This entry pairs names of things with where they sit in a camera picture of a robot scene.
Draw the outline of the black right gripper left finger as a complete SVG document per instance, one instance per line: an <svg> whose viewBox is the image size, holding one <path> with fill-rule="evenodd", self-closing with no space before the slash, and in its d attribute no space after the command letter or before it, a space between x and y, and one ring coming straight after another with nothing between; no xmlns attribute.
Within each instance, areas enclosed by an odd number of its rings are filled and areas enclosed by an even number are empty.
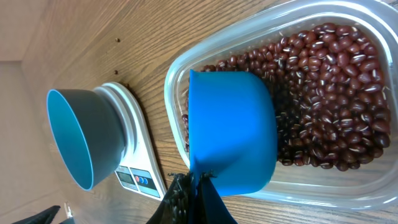
<svg viewBox="0 0 398 224"><path fill-rule="evenodd" d="M191 190L190 173L170 173L173 182L147 224L187 224Z"/></svg>

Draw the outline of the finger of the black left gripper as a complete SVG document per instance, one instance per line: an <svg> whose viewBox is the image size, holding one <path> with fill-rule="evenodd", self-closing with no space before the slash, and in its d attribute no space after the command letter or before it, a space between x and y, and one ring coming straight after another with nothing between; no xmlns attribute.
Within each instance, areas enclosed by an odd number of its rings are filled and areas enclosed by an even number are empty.
<svg viewBox="0 0 398 224"><path fill-rule="evenodd" d="M13 224L52 224L56 214L60 209L61 206L54 205L36 215L19 220Z"/></svg>

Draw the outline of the blue plastic measuring scoop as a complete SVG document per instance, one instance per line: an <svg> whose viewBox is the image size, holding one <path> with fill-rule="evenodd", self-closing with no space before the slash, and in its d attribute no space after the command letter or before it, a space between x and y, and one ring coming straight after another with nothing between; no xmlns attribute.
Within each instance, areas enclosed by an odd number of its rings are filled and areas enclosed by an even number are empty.
<svg viewBox="0 0 398 224"><path fill-rule="evenodd" d="M277 125L270 93L250 72L190 71L188 88L189 223L196 223L202 173L223 196L251 194L271 180L277 161Z"/></svg>

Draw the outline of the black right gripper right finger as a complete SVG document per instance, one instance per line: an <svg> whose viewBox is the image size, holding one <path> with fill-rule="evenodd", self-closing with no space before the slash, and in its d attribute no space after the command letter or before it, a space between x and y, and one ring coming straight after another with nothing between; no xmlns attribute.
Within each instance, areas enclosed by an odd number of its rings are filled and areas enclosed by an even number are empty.
<svg viewBox="0 0 398 224"><path fill-rule="evenodd" d="M202 173L197 185L196 223L237 224L211 182L211 172Z"/></svg>

